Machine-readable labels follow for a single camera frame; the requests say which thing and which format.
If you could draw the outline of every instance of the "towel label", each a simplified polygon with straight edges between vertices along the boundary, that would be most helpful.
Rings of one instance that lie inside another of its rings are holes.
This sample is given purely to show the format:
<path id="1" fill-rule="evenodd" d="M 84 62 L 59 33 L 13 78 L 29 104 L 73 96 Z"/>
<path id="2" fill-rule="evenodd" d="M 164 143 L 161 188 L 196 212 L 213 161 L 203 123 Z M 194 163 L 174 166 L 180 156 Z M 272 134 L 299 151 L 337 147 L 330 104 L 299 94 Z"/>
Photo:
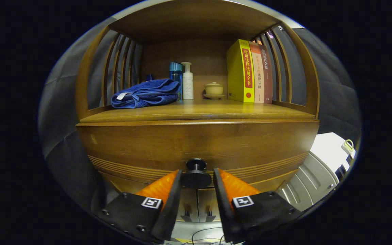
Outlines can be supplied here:
<path id="1" fill-rule="evenodd" d="M 117 96 L 116 99 L 117 99 L 117 100 L 122 100 L 123 97 L 125 97 L 126 94 L 129 94 L 129 93 L 121 93 L 120 95 Z"/>

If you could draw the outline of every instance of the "wooden shelf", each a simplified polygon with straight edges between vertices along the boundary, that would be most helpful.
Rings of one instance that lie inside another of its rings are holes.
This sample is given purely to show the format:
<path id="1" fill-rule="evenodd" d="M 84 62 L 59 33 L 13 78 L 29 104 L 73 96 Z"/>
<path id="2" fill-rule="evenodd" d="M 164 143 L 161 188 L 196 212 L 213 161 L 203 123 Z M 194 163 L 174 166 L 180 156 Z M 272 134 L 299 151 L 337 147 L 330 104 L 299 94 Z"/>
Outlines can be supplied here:
<path id="1" fill-rule="evenodd" d="M 250 40 L 280 20 L 224 0 L 168 1 L 133 12 L 109 26 L 142 45 L 168 40 Z"/>
<path id="2" fill-rule="evenodd" d="M 157 107 L 113 109 L 86 118 L 81 123 L 190 119 L 314 119 L 312 114 L 275 104 L 220 100 L 183 100 Z"/>

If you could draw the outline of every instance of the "jar lid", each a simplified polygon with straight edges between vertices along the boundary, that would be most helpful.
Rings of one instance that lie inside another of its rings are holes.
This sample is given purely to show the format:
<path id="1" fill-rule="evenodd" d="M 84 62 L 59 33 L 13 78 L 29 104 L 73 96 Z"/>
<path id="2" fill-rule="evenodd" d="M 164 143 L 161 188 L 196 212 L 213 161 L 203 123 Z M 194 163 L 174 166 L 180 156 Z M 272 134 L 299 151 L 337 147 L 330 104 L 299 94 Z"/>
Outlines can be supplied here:
<path id="1" fill-rule="evenodd" d="M 209 83 L 209 84 L 205 85 L 205 87 L 209 87 L 209 86 L 220 86 L 220 87 L 223 87 L 223 85 L 218 84 L 216 82 L 212 82 L 212 83 Z"/>

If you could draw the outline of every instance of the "screw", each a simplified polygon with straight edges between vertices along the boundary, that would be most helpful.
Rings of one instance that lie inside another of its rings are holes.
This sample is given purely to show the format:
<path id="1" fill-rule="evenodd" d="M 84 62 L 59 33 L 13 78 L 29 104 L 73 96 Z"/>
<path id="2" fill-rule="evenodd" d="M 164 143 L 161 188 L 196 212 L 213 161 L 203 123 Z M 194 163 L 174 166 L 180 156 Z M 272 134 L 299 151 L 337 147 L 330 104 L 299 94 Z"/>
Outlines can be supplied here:
<path id="1" fill-rule="evenodd" d="M 141 232 L 145 232 L 146 228 L 143 225 L 137 225 L 137 230 L 139 230 Z"/>

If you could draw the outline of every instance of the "yellow book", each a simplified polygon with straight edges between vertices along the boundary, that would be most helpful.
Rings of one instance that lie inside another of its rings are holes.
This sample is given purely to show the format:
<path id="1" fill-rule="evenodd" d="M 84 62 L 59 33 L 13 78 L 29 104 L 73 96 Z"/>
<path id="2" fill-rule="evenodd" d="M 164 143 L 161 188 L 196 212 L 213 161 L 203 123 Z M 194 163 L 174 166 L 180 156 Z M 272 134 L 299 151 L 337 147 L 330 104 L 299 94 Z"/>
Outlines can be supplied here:
<path id="1" fill-rule="evenodd" d="M 249 42 L 237 40 L 226 53 L 228 99 L 254 102 L 254 64 Z"/>

